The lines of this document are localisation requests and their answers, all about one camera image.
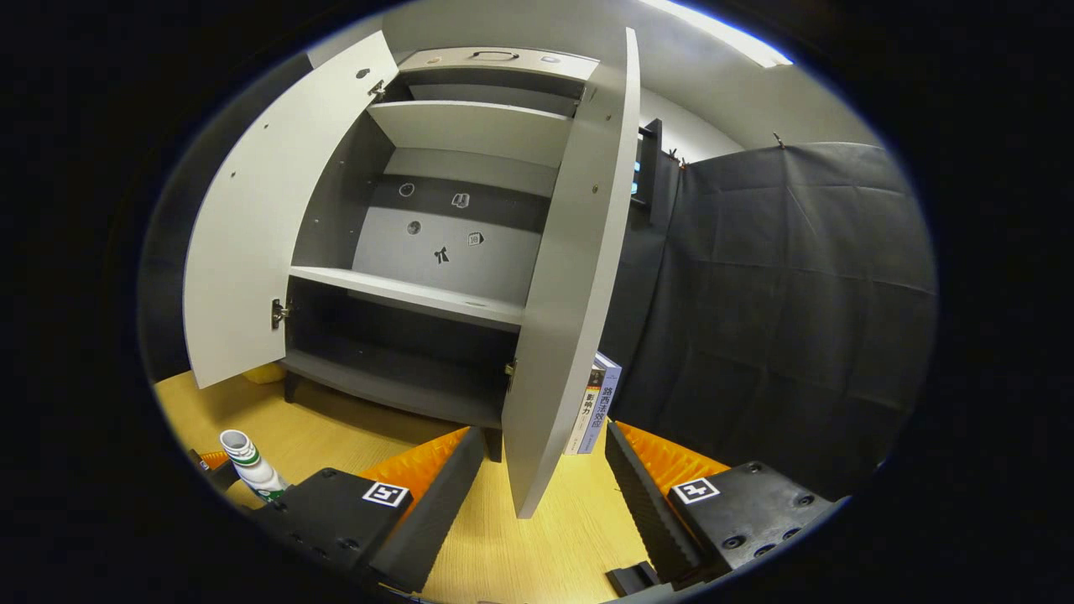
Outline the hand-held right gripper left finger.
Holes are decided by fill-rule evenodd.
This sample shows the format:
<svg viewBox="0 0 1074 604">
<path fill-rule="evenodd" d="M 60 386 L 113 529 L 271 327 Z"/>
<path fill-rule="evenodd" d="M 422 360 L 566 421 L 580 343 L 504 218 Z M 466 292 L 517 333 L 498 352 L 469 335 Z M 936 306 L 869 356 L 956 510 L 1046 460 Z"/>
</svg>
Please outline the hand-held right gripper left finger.
<svg viewBox="0 0 1074 604">
<path fill-rule="evenodd" d="M 253 509 L 273 540 L 366 589 L 425 589 L 487 443 L 465 427 L 360 474 L 325 468 Z"/>
</svg>

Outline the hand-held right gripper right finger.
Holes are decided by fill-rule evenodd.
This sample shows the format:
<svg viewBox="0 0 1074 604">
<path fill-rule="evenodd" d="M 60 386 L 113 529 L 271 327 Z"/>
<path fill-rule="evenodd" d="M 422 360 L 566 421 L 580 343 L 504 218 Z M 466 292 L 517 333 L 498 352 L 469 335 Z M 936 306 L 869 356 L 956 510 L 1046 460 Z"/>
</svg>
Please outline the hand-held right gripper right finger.
<svg viewBox="0 0 1074 604">
<path fill-rule="evenodd" d="M 719 580 L 822 523 L 837 502 L 760 461 L 726 466 L 640 428 L 607 425 L 605 456 L 652 580 Z"/>
</svg>

